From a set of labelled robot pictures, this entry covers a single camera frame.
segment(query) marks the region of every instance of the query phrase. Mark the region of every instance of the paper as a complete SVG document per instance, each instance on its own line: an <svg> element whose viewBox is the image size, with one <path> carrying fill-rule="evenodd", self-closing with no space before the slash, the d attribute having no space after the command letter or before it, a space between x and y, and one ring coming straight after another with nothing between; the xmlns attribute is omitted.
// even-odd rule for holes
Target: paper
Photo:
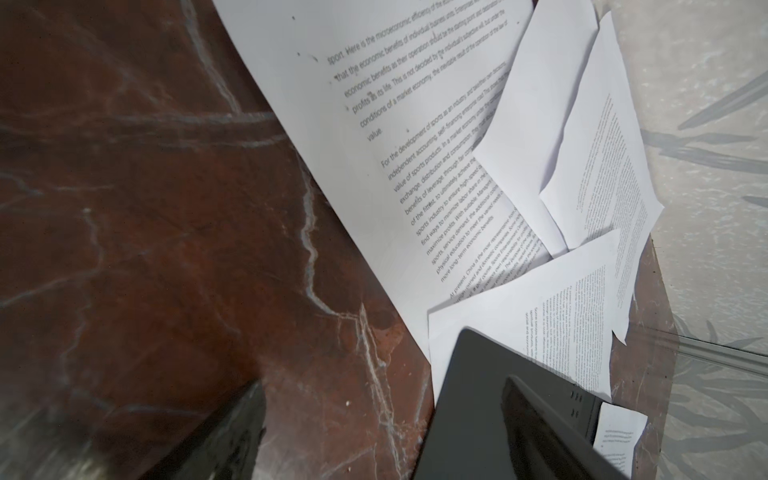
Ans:
<svg viewBox="0 0 768 480"><path fill-rule="evenodd" d="M618 231L607 233L506 285L430 313L435 403L465 327L610 400L607 314L618 241Z"/></svg>
<svg viewBox="0 0 768 480"><path fill-rule="evenodd" d="M624 343L645 241L663 207L650 182L645 150L609 12L600 22L552 179L541 199L569 249L621 230L613 275L613 330Z"/></svg>
<svg viewBox="0 0 768 480"><path fill-rule="evenodd" d="M541 0L520 41L493 122L474 152L553 257L568 248L539 194L554 170L563 126L597 33L589 0Z"/></svg>
<svg viewBox="0 0 768 480"><path fill-rule="evenodd" d="M429 309L549 259L472 156L531 0L214 3L427 358Z"/></svg>
<svg viewBox="0 0 768 480"><path fill-rule="evenodd" d="M628 478L632 478L634 446L643 435L647 420L640 412L610 403L600 407L594 449Z"/></svg>

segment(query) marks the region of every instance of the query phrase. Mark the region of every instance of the white paper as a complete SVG document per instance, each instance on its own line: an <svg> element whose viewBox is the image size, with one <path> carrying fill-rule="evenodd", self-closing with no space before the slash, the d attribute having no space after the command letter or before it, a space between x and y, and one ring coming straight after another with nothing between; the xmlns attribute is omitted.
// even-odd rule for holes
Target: white paper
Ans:
<svg viewBox="0 0 768 480"><path fill-rule="evenodd" d="M541 0L520 41L496 115L475 157L553 257L568 251L539 194L598 23L590 0Z"/></svg>
<svg viewBox="0 0 768 480"><path fill-rule="evenodd" d="M600 22L558 162L541 199L569 249L621 230L613 330L624 342L640 255L661 214L609 12Z"/></svg>
<svg viewBox="0 0 768 480"><path fill-rule="evenodd" d="M549 259L472 156L531 0L214 3L427 358L429 309Z"/></svg>
<svg viewBox="0 0 768 480"><path fill-rule="evenodd" d="M506 285L430 313L435 403L465 327L610 400L607 314L618 241L618 231L607 233Z"/></svg>
<svg viewBox="0 0 768 480"><path fill-rule="evenodd" d="M634 446L643 435L647 420L640 412L607 402L600 407L594 449L628 478L632 478Z"/></svg>

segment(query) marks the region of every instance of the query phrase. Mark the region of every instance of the brown marble surface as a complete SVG document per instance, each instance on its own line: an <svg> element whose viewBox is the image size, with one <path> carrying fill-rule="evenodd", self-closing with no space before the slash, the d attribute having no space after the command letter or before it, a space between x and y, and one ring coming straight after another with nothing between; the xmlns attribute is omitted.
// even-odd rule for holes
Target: brown marble surface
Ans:
<svg viewBox="0 0 768 480"><path fill-rule="evenodd" d="M407 478L429 365L210 0L0 3L0 477L135 478L248 379L255 478ZM619 405L674 370L643 255Z"/></svg>

